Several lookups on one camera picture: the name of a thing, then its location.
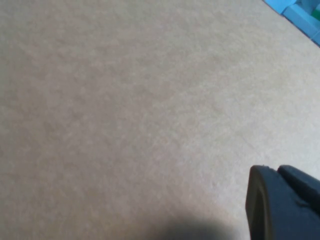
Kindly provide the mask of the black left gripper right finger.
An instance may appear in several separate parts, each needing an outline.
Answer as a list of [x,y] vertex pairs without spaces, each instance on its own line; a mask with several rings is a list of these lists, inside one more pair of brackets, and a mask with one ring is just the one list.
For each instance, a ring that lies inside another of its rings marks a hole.
[[320,181],[291,165],[281,165],[277,172],[304,201],[303,206],[320,215]]

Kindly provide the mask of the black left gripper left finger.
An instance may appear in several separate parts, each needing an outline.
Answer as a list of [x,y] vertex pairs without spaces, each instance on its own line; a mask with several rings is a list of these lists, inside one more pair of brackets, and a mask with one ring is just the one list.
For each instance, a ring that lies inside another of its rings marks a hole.
[[318,240],[320,216],[268,166],[250,168],[245,210],[252,240]]

